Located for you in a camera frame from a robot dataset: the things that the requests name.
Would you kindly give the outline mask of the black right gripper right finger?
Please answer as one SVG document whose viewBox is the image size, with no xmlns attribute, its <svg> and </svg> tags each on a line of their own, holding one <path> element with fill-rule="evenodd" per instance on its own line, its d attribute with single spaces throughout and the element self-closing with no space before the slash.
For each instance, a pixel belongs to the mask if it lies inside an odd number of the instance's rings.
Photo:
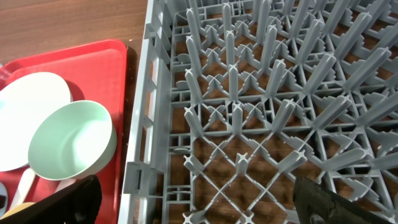
<svg viewBox="0 0 398 224">
<path fill-rule="evenodd" d="M 327 224 L 389 223 L 306 177 L 296 178 L 293 201 L 301 224 L 311 224 L 312 215 L 318 215 Z"/>
</svg>

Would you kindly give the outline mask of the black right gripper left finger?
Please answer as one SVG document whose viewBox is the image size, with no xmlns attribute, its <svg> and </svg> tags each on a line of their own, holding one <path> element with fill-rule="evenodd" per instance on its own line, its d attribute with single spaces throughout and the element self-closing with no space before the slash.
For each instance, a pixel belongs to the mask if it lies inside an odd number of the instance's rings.
<svg viewBox="0 0 398 224">
<path fill-rule="evenodd" d="M 102 201 L 99 178 L 89 175 L 33 205 L 1 219 L 2 224 L 92 224 Z"/>
</svg>

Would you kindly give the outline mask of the mint green bowl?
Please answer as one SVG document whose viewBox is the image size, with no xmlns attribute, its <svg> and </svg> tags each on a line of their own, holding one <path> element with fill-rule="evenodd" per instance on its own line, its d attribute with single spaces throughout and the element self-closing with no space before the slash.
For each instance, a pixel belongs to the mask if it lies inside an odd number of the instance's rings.
<svg viewBox="0 0 398 224">
<path fill-rule="evenodd" d="M 107 166 L 117 141 L 111 115 L 102 104 L 74 101 L 38 127 L 29 145 L 29 165 L 47 180 L 82 179 Z"/>
</svg>

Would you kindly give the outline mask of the yellow cup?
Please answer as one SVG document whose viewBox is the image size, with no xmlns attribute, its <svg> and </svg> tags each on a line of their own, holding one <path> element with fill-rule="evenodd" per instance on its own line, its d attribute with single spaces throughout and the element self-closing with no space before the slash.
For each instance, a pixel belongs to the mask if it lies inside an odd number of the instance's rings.
<svg viewBox="0 0 398 224">
<path fill-rule="evenodd" d="M 17 206 L 15 206 L 14 208 L 10 209 L 8 212 L 6 212 L 6 213 L 1 217 L 1 219 L 4 219 L 4 218 L 9 217 L 9 216 L 11 216 L 11 215 L 13 215 L 13 214 L 15 214 L 15 213 L 18 213 L 18 212 L 20 212 L 21 210 L 24 210 L 24 209 L 26 209 L 26 208 L 32 206 L 33 204 L 35 204 L 35 202 L 25 202 L 25 203 L 22 203 L 22 204 L 20 204 L 20 205 L 17 205 Z"/>
</svg>

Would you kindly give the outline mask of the grey dishwasher rack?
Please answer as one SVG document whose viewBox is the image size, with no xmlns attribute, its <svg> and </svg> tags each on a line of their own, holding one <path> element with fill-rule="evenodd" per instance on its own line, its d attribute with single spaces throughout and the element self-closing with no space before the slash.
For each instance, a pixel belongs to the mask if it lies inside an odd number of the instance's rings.
<svg viewBox="0 0 398 224">
<path fill-rule="evenodd" d="M 149 1 L 118 223 L 397 222 L 397 2 Z"/>
</svg>

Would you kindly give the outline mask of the white plastic fork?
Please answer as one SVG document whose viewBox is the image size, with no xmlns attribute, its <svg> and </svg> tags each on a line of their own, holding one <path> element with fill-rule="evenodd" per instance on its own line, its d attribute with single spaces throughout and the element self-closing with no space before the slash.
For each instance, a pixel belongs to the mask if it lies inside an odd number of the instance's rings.
<svg viewBox="0 0 398 224">
<path fill-rule="evenodd" d="M 59 192 L 60 190 L 74 184 L 76 182 L 75 179 L 65 179 L 61 180 L 58 184 L 58 187 L 56 188 L 55 192 Z"/>
</svg>

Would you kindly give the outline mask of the white plastic spoon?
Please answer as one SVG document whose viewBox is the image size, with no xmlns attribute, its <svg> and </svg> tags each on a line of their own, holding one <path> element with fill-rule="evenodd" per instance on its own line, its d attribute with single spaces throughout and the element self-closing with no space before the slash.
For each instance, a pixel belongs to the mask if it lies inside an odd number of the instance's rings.
<svg viewBox="0 0 398 224">
<path fill-rule="evenodd" d="M 31 168 L 27 168 L 23 172 L 19 185 L 17 186 L 17 190 L 14 194 L 14 198 L 12 199 L 10 209 L 13 209 L 24 203 L 32 184 L 34 183 L 35 176 L 36 174 Z"/>
</svg>

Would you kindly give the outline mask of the light blue plate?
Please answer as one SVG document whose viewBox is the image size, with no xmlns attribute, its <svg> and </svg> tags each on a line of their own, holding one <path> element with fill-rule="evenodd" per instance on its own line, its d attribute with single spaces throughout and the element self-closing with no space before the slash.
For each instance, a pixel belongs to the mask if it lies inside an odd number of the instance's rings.
<svg viewBox="0 0 398 224">
<path fill-rule="evenodd" d="M 71 103 L 66 81 L 51 72 L 31 73 L 1 90 L 1 171 L 28 164 L 30 141 L 41 122 Z"/>
</svg>

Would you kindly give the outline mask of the red serving tray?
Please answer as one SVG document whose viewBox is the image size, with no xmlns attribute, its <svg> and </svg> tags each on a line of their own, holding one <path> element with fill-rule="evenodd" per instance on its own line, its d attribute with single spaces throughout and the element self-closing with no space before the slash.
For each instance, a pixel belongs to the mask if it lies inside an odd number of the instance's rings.
<svg viewBox="0 0 398 224">
<path fill-rule="evenodd" d="M 98 172 L 102 203 L 97 223 L 116 223 L 119 213 L 127 48 L 116 39 L 13 60 L 1 67 L 1 87 L 34 72 L 52 72 L 67 83 L 74 100 L 101 103 L 111 114 L 118 146 Z"/>
</svg>

